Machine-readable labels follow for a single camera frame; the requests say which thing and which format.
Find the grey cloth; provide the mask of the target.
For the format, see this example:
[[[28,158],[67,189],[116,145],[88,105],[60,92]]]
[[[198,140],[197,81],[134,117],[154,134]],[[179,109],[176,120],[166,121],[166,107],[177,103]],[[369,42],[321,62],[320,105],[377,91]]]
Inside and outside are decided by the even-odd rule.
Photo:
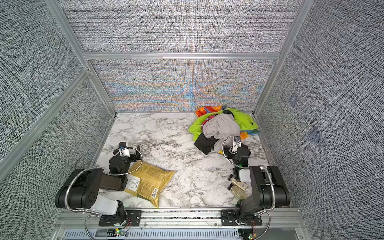
[[[214,143],[214,151],[221,152],[223,143],[228,146],[231,142],[230,139],[225,139],[228,136],[239,137],[241,133],[240,126],[235,122],[235,118],[232,114],[218,114],[211,120],[209,120],[202,129],[202,133],[207,139],[213,137],[217,140]]]

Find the black cloth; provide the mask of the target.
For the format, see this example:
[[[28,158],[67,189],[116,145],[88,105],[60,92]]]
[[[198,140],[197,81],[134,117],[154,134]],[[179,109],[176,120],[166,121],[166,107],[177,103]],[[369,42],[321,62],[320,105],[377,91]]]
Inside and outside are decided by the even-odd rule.
[[[219,153],[221,150],[217,144],[218,141],[219,139],[216,136],[207,138],[203,133],[201,133],[196,139],[194,146],[205,155],[208,155],[212,151]]]

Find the pink red patterned cloth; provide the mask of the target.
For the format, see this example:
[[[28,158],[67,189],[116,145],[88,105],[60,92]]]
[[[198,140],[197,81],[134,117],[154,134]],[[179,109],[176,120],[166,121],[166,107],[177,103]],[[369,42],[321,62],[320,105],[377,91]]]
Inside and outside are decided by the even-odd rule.
[[[204,126],[208,121],[212,120],[216,115],[217,115],[217,114],[208,116],[208,117],[202,122],[201,125]]]

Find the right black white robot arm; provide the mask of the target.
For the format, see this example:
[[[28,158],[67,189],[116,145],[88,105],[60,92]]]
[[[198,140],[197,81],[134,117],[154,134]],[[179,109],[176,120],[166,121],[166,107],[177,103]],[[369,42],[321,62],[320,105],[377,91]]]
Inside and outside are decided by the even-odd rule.
[[[234,165],[228,190],[238,199],[233,210],[221,210],[224,226],[261,226],[261,215],[290,205],[291,197],[276,166],[250,166],[251,151],[239,144],[223,146],[225,158]]]

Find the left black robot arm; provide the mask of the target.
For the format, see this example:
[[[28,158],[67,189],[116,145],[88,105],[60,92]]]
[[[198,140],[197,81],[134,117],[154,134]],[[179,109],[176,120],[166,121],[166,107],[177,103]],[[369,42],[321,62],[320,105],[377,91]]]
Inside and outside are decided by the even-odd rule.
[[[99,193],[136,191],[140,179],[132,176],[137,168],[131,165],[143,164],[140,147],[127,147],[121,142],[109,161],[109,171],[101,168],[75,169],[57,192],[55,205],[72,212],[90,213],[100,217],[100,227],[137,227],[140,224],[140,210],[126,210],[122,201],[109,199]]]

